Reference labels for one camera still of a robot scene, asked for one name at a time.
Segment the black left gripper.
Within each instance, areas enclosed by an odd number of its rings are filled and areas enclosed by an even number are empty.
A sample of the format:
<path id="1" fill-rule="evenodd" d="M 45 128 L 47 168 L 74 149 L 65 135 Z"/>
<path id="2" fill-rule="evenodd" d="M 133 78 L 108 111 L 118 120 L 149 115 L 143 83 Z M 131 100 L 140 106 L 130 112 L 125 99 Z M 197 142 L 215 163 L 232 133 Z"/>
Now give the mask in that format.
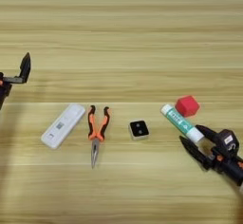
<path id="1" fill-rule="evenodd" d="M 12 84 L 25 84 L 28 81 L 28 76 L 31 70 L 30 54 L 27 53 L 21 64 L 20 74 L 15 77 L 4 77 L 4 73 L 0 72 L 0 109 L 4 103 L 5 98 L 9 95 Z"/>

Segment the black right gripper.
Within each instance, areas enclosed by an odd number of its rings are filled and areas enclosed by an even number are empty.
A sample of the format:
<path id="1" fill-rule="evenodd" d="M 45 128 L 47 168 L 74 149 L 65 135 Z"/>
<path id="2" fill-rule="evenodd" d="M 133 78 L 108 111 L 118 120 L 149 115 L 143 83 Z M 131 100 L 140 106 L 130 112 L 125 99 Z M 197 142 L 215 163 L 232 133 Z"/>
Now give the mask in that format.
<path id="1" fill-rule="evenodd" d="M 220 137 L 216 131 L 199 124 L 196 125 L 196 129 L 211 142 L 220 142 Z M 191 140 L 182 136 L 180 136 L 179 139 L 188 154 L 193 157 L 204 170 L 208 171 L 209 169 L 213 169 L 219 174 L 223 174 L 230 178 L 237 186 L 243 184 L 243 159 L 237 155 L 235 149 L 223 151 L 215 146 L 211 151 L 211 145 L 206 140 L 196 145 Z"/>

